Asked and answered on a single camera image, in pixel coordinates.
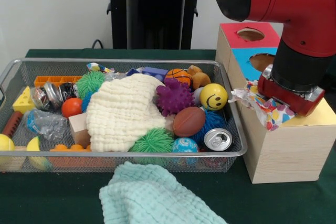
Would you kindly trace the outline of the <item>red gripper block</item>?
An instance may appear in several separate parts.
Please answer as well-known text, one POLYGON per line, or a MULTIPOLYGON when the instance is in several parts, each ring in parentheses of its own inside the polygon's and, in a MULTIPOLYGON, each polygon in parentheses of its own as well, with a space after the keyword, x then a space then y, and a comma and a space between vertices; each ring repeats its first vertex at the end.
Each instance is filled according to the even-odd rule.
POLYGON ((316 87, 310 93, 298 93, 280 86, 271 76, 272 66, 267 66, 258 80, 258 92, 287 105, 300 116, 309 116, 324 97, 325 91, 316 87))

